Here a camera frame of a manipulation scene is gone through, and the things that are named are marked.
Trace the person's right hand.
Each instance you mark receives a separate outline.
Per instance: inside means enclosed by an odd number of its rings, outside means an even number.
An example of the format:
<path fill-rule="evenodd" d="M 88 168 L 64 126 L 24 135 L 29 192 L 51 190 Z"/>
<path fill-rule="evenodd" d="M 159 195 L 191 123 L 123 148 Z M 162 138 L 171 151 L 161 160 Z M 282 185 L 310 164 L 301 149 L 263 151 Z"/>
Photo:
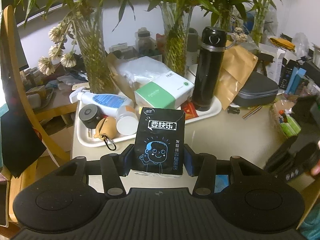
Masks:
<path fill-rule="evenodd" d="M 317 164 L 310 170 L 310 176 L 314 179 L 319 176 L 320 174 L 320 159 L 318 160 Z"/>

